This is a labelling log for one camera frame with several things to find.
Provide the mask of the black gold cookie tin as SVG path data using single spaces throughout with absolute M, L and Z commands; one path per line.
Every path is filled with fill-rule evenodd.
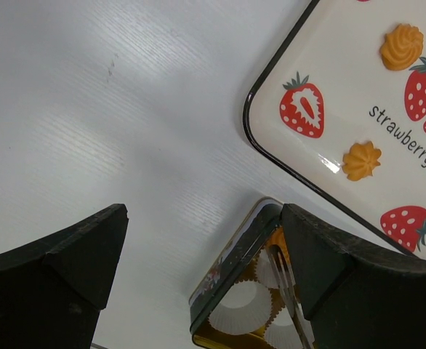
M 278 312 L 286 308 L 279 289 L 269 289 L 273 304 L 270 318 L 264 326 L 251 333 L 242 335 L 222 333 L 211 327 L 208 317 L 232 285 L 241 281 L 258 282 L 254 267 L 260 250 L 266 248 L 267 251 L 266 243 L 272 233 L 275 229 L 283 227 L 282 208 L 283 204 L 274 198 L 260 199 L 190 296 L 190 333 L 194 345 L 199 348 L 272 348 L 264 340 L 264 333 Z M 297 304 L 303 316 L 301 322 L 309 341 L 317 348 L 312 325 L 303 314 L 292 265 L 288 265 L 288 268 L 292 275 Z

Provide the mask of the strawberry print tray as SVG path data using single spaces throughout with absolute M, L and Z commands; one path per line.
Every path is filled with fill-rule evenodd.
M 420 57 L 390 71 L 379 49 L 399 24 Z M 244 131 L 263 156 L 396 249 L 426 260 L 426 1 L 306 1 L 251 88 Z M 354 143 L 382 151 L 371 177 L 342 171 Z

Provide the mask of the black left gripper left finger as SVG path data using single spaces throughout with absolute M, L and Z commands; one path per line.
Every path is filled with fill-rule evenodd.
M 90 348 L 128 226 L 112 204 L 0 254 L 0 348 Z

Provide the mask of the white paper cup back right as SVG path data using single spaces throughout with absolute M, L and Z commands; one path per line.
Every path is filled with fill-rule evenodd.
M 254 274 L 259 283 L 269 289 L 278 289 L 278 279 L 273 272 L 272 263 L 268 257 L 266 248 L 262 248 L 254 267 Z

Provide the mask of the white paper cup back left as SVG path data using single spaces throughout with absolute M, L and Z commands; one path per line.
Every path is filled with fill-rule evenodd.
M 208 322 L 213 329 L 230 335 L 248 334 L 264 326 L 272 313 L 270 290 L 256 281 L 232 285 Z

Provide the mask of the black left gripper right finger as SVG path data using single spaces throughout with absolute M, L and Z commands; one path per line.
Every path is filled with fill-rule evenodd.
M 426 260 L 281 211 L 304 317 L 319 348 L 426 348 Z

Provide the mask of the steel tongs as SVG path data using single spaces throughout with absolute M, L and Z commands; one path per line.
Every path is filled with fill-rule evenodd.
M 305 328 L 301 322 L 303 316 L 297 304 L 297 298 L 295 296 L 292 283 L 292 275 L 289 271 L 284 254 L 278 245 L 271 245 L 268 247 L 267 254 L 270 260 L 271 268 L 273 269 L 274 276 L 278 283 L 281 298 L 286 304 L 286 308 L 292 323 L 299 335 L 300 342 L 305 349 L 314 348 L 313 343 L 309 341 L 309 337 L 305 333 Z

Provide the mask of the white paper cup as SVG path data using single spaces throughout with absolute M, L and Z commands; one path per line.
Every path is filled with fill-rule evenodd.
M 254 274 L 259 283 L 269 289 L 278 289 L 278 279 L 273 272 L 272 263 L 268 257 L 266 248 L 262 248 L 254 267 Z
M 282 308 L 264 333 L 264 340 L 275 349 L 303 348 L 301 339 L 287 308 Z
M 256 281 L 232 285 L 208 322 L 213 329 L 230 335 L 248 334 L 264 326 L 272 313 L 270 290 Z

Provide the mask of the orange cookie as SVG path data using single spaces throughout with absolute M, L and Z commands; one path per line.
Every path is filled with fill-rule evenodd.
M 286 260 L 286 263 L 288 265 L 291 264 L 291 260 L 289 257 L 289 251 L 287 249 L 287 245 L 286 245 L 286 240 L 285 240 L 285 236 L 284 236 L 284 230 L 282 227 L 279 227 L 277 229 L 275 229 L 275 231 L 272 233 L 272 235 L 270 236 L 270 238 L 268 239 L 267 243 L 266 243 L 266 247 L 271 247 L 271 246 L 278 246 L 283 255 L 284 258 Z
M 399 24 L 385 34 L 379 49 L 382 62 L 390 71 L 402 71 L 417 61 L 423 51 L 424 35 L 416 26 Z
M 354 143 L 342 158 L 342 171 L 353 182 L 371 177 L 374 169 L 380 165 L 381 155 L 382 151 L 375 148 L 372 141 Z

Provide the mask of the white paper cup front right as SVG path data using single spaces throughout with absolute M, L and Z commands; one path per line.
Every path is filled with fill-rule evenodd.
M 303 348 L 301 339 L 287 308 L 282 308 L 264 333 L 264 340 L 275 349 Z

